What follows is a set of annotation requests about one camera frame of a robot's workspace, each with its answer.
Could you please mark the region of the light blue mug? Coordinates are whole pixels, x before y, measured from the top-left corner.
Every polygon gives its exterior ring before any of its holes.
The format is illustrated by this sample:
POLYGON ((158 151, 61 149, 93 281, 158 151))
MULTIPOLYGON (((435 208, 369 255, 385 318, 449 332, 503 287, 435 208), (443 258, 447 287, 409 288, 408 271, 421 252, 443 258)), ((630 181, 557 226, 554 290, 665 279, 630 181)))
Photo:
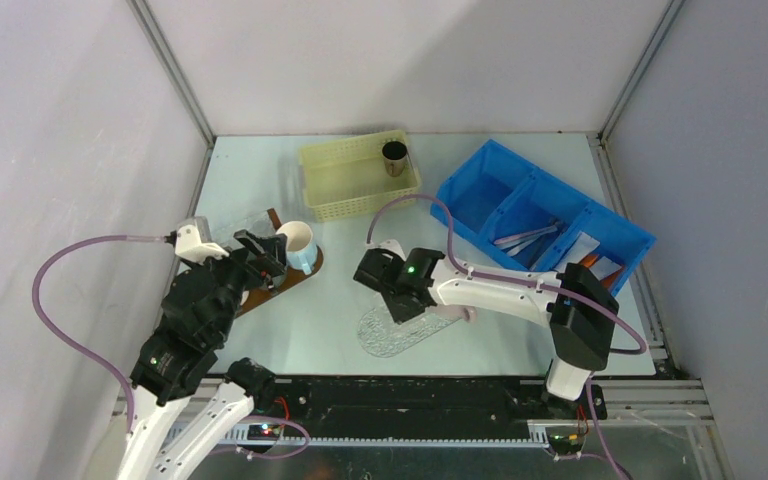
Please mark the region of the light blue mug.
POLYGON ((312 275, 319 251, 311 226, 302 221, 290 221, 282 224, 276 233, 286 237, 288 265, 304 275, 312 275))

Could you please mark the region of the brown mug black inside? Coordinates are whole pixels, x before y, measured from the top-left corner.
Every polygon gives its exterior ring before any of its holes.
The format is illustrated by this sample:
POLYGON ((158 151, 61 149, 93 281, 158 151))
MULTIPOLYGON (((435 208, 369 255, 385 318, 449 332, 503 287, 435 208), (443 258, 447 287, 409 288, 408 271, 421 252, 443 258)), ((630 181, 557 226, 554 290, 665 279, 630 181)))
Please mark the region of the brown mug black inside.
POLYGON ((382 146, 381 153, 388 175, 394 178, 399 177, 407 164, 407 145, 398 140, 388 141, 382 146))

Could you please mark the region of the clear container with brown lid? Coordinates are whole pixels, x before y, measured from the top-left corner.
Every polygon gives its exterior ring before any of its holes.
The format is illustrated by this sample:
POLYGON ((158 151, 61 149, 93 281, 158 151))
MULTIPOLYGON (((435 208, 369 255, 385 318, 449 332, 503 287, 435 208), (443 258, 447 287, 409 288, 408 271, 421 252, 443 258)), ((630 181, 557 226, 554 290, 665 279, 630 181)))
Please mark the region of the clear container with brown lid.
POLYGON ((265 238, 273 236, 277 227, 274 225, 268 210, 261 210, 223 221, 216 228, 211 228, 212 239, 227 250, 239 249, 242 244, 235 235, 246 230, 250 234, 265 238))

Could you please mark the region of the pink mug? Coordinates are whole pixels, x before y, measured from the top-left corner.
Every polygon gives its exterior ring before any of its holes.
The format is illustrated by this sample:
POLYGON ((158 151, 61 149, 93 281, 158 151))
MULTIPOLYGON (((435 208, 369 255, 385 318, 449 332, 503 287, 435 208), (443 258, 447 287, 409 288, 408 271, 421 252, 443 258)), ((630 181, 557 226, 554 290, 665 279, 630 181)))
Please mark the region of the pink mug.
POLYGON ((442 318, 455 320, 464 320, 471 323, 477 319, 477 309, 465 305, 438 305, 430 307, 428 312, 442 318))

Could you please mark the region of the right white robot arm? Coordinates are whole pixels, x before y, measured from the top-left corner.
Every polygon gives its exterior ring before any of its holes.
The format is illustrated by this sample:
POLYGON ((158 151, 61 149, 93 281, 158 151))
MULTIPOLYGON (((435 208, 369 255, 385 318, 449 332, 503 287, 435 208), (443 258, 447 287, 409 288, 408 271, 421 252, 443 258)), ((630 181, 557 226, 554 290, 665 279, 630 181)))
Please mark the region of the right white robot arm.
POLYGON ((396 323, 430 309, 485 309, 531 321, 549 330, 554 359, 541 402, 566 418, 582 403, 588 378, 606 368, 619 306, 592 272, 569 264, 562 272, 525 272, 475 266, 441 251, 396 242, 365 252, 353 275, 378 293, 396 323))

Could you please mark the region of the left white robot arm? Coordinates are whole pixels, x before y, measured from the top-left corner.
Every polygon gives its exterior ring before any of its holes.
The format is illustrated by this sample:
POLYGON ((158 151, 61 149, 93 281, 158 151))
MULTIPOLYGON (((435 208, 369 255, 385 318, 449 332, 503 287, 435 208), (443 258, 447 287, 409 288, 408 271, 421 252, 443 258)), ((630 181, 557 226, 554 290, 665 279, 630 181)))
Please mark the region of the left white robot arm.
POLYGON ((134 420, 119 479, 184 479, 238 421, 276 403, 275 375, 250 358, 232 363, 206 407, 169 447, 163 442, 225 346, 247 295, 272 293, 287 274, 284 234, 238 231, 239 246, 213 242, 193 223, 163 237, 187 265, 161 302, 161 320, 130 375, 134 420))

